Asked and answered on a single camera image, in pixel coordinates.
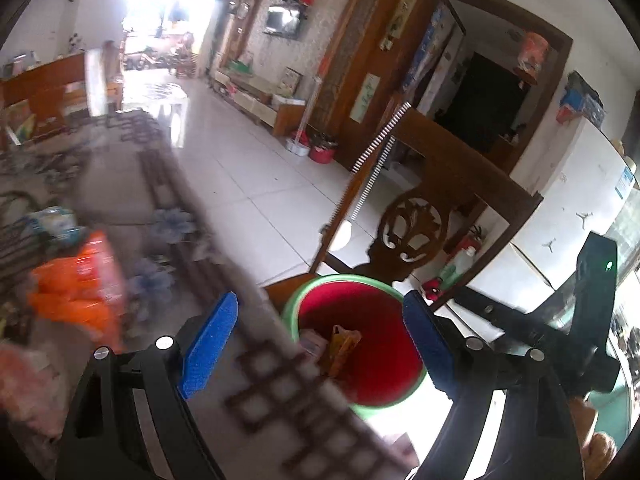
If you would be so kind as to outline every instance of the white tile floor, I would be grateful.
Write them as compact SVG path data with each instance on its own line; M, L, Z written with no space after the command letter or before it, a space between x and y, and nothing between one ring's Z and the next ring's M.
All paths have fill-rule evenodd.
M317 164L288 152L202 80L177 80L166 70L126 73L126 84L140 80L178 83L189 96L184 146L175 153L229 256L260 285L305 272L350 172L337 162ZM387 178L377 181L350 243L336 253L346 264L368 260L380 216L400 192ZM412 277L398 289L418 284Z

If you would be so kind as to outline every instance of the white refrigerator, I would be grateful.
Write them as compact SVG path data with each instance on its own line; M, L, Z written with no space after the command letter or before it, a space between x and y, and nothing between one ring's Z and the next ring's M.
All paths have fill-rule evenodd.
M574 273L589 232L603 235L609 229L635 182L596 126L580 118L565 127L562 142L568 140L568 149L551 178L538 187L544 200L469 285L523 312L535 310ZM485 340L502 335L464 308L450 306Z

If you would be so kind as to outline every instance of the ceiling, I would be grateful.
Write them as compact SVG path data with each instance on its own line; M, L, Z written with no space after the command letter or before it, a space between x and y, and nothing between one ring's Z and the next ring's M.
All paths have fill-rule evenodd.
M473 43L485 43L515 58L520 51L524 31L510 22L457 0L451 4L466 29L466 38Z

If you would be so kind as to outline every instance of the plastic bottle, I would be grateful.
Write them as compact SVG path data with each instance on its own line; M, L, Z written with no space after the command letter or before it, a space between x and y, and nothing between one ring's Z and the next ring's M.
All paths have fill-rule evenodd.
M440 279L442 280L440 290L447 290L456 283L456 281L460 279L460 276L471 268L475 259L475 247L458 251L458 254L440 271Z

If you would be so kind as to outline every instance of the green bucket rim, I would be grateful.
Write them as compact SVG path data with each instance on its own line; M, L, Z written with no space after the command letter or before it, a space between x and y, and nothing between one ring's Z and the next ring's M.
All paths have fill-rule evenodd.
M298 313L300 312L300 304L302 303L302 298L304 298L311 290L313 290L317 286L332 282L363 283L364 285L370 285L378 290L386 292L390 296L396 298L396 300L398 300L400 303L402 303L402 300L404 300L404 296L400 292L395 290L392 286L387 285L386 283L379 282L378 280L374 280L373 278L368 278L367 276L359 276L357 274L330 274L329 276L318 276L317 278L312 279L310 282L307 282L304 285L300 286L298 290L293 293L293 295L289 298L289 301L287 301L287 304L285 305L280 316L285 326L287 327L287 330L289 331L293 341L298 342L300 340ZM400 397L394 402L390 402L389 404L385 404L384 406L364 406L362 404L352 404L351 409L353 409L354 412L361 416L361 418L368 418L371 415L379 413L382 410L397 406L415 393L426 376L427 370L423 367L420 376L415 381L415 384L411 388L409 388L404 396Z

